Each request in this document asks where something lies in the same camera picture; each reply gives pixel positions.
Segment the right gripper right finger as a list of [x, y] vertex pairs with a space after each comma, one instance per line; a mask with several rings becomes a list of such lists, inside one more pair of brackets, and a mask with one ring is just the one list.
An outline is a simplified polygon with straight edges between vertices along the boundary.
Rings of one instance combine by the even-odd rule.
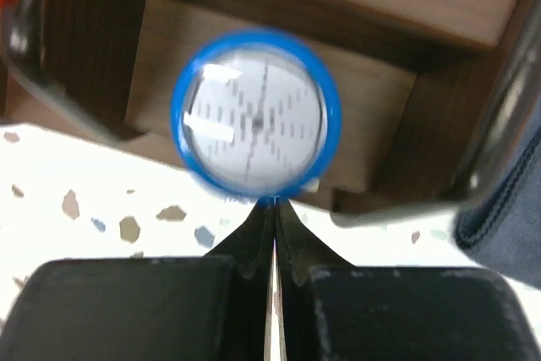
[[473, 267], [355, 266], [275, 210], [286, 360], [537, 360], [511, 286]]

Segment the brown wooden desk organizer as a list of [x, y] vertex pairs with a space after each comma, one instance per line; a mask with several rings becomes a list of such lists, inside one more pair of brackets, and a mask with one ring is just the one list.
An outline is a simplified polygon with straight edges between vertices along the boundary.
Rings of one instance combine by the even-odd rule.
[[356, 227], [498, 188], [540, 0], [1, 0], [1, 58], [5, 120]]

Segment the blue battery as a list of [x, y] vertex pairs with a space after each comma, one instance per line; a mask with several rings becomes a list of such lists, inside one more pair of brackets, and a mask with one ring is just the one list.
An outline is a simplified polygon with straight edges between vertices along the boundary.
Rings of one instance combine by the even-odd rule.
[[336, 154], [336, 82], [304, 43], [277, 30], [236, 30], [187, 62], [170, 102], [172, 142], [201, 182], [228, 196], [292, 198]]

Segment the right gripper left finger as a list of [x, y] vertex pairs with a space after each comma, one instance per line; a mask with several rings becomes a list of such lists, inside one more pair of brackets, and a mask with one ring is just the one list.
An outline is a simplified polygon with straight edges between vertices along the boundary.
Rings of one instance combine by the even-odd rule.
[[266, 360], [275, 211], [201, 257], [55, 260], [1, 334], [4, 360]]

